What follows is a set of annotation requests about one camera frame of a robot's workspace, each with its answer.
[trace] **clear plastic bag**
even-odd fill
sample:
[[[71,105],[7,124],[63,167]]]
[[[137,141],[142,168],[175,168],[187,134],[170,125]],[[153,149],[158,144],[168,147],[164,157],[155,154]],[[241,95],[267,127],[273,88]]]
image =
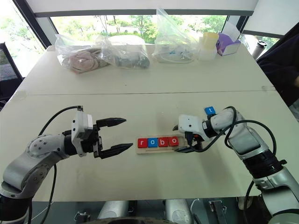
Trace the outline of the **clear plastic bag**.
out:
[[[173,19],[163,10],[157,9],[158,35],[152,54],[159,62],[189,63],[197,58],[198,42],[180,31]]]
[[[100,58],[122,68],[147,68],[150,61],[145,42],[136,35],[100,36],[96,44],[102,45]]]
[[[91,71],[108,65],[100,59],[101,46],[85,41],[76,41],[57,34],[55,49],[60,64],[76,73]]]

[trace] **person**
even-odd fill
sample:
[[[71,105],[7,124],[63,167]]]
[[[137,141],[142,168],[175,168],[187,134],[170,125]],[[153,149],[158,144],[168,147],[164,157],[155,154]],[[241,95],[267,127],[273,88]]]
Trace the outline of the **person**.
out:
[[[299,34],[257,61],[299,121]]]

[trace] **black chair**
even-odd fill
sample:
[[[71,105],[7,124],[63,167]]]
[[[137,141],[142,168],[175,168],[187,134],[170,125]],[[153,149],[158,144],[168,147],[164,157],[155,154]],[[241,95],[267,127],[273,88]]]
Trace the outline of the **black chair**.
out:
[[[11,98],[22,81],[5,43],[0,43],[0,107]]]

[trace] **robotic arm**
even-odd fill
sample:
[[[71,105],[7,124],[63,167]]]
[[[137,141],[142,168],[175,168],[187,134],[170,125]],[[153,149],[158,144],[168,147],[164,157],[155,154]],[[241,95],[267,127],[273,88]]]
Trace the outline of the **robotic arm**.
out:
[[[248,127],[246,122],[242,123],[242,120],[244,117],[232,107],[207,120],[180,115],[178,126],[173,130],[185,134],[189,147],[181,148],[178,152],[203,152],[205,149],[202,148],[202,141],[211,141],[212,137],[217,138],[231,131],[229,146],[245,164],[256,187],[261,190],[265,205],[273,216],[269,223],[275,223],[283,216],[285,223],[296,220],[293,223],[299,224],[299,184],[283,166],[286,161],[278,161],[257,132]]]
[[[90,114],[79,107],[71,130],[62,134],[43,134],[33,139],[25,152],[12,161],[3,174],[0,186],[0,221],[17,223],[26,217],[27,209],[48,171],[60,160],[78,154],[80,157],[93,153],[95,158],[115,156],[133,144],[119,144],[104,150],[99,136],[101,127],[125,122],[122,118],[97,120],[93,124]]]

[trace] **tissue box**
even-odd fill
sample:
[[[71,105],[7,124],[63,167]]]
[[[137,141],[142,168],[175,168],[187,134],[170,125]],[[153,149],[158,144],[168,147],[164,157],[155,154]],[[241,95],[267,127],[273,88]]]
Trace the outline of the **tissue box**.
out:
[[[240,44],[241,42],[239,40],[233,42],[228,35],[219,33],[219,39],[216,44],[216,48],[221,56],[225,56],[237,52]]]

